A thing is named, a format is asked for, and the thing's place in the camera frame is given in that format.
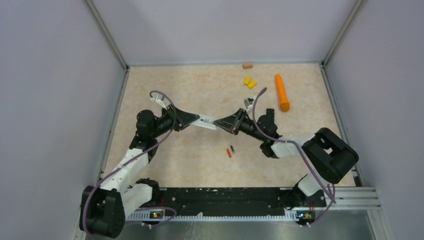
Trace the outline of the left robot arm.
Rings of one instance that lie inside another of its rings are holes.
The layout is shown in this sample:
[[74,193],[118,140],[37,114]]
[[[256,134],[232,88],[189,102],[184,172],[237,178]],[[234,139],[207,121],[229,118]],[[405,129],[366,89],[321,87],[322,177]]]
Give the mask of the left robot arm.
[[147,183],[130,184],[153,159],[161,144],[159,136],[169,137],[172,131],[179,132],[200,118],[173,104],[163,108],[161,116],[148,109],[140,111],[135,136],[121,162],[95,186],[84,189],[79,228],[87,234],[116,238],[127,217],[140,206],[156,206],[161,198],[159,191]]

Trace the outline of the orange battery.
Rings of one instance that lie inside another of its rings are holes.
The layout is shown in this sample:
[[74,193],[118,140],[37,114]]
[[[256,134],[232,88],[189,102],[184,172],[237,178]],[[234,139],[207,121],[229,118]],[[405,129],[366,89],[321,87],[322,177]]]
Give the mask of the orange battery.
[[231,153],[231,151],[230,151],[229,148],[226,149],[226,152],[227,152],[228,157],[231,158],[232,157],[232,153]]

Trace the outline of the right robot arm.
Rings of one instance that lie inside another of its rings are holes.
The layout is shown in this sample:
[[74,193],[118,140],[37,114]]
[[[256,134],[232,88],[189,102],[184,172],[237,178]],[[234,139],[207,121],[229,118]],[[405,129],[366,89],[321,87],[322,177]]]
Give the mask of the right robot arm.
[[240,108],[213,124],[230,134],[244,133],[261,141],[260,149],[268,158],[301,157],[310,172],[293,187],[293,200],[299,206],[307,206],[320,190],[330,194],[328,187],[338,184],[359,161],[358,153],[327,127],[306,137],[278,134],[272,108],[257,121]]

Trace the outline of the black remote control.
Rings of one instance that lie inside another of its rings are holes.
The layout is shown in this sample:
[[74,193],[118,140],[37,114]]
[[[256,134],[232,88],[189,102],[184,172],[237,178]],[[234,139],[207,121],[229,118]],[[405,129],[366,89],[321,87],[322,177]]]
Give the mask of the black remote control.
[[266,109],[266,115],[270,119],[272,123],[275,122],[275,110],[273,108],[267,108]]

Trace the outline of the white remote control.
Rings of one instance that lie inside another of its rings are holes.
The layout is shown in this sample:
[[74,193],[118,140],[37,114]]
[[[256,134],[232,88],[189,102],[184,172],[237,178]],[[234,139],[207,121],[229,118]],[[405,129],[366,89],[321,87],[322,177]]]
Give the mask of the white remote control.
[[190,125],[209,129],[209,130],[217,130],[218,128],[214,124],[215,120],[216,120],[216,118],[214,118],[214,117],[199,114],[199,119],[196,119]]

